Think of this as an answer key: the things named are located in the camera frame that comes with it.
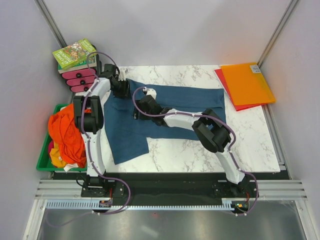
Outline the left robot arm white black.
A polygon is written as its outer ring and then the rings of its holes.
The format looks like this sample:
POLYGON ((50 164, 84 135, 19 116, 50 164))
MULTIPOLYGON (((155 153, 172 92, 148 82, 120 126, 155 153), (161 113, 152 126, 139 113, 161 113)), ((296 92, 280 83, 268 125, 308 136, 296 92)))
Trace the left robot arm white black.
POLYGON ((114 64, 105 64, 101 73, 94 76, 92 86, 82 96, 73 98, 74 124, 84 141, 87 171, 90 177, 102 176, 105 171, 101 149, 101 132, 104 126, 102 99, 111 92, 114 97, 130 99, 130 81, 114 64))

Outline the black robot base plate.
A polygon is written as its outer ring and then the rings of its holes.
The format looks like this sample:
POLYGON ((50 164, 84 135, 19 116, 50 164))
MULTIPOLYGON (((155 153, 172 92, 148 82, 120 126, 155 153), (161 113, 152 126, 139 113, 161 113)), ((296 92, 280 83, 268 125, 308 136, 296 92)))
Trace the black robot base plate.
POLYGON ((244 192, 234 194, 224 173, 107 173, 106 178, 81 177, 81 196, 110 197, 123 204, 220 204, 258 196, 251 177, 244 192))

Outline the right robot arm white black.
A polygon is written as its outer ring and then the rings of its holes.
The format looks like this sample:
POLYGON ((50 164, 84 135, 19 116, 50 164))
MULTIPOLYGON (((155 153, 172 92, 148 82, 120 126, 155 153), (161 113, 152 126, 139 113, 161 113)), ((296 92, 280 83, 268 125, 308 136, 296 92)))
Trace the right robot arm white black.
POLYGON ((202 146, 214 153, 222 165, 229 191, 235 197, 247 191, 249 180, 238 165, 231 151, 235 133, 210 108, 204 112, 178 111, 170 107, 161 107, 151 95, 133 101, 134 118, 151 120, 158 126, 180 128, 193 131, 202 146))

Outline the blue polo shirt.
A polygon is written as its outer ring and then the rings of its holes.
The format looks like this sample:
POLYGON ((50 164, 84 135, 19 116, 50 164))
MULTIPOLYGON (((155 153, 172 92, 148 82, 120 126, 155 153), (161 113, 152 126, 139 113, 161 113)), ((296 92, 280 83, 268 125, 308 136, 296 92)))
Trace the blue polo shirt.
MULTIPOLYGON (((184 86, 149 85, 156 91, 156 102, 184 112, 212 109, 226 121, 224 90, 184 86)), ((134 118, 132 99, 109 95, 104 104, 104 128, 116 165, 149 153, 147 138, 197 140, 196 134, 178 127, 157 126, 151 120, 134 118)))

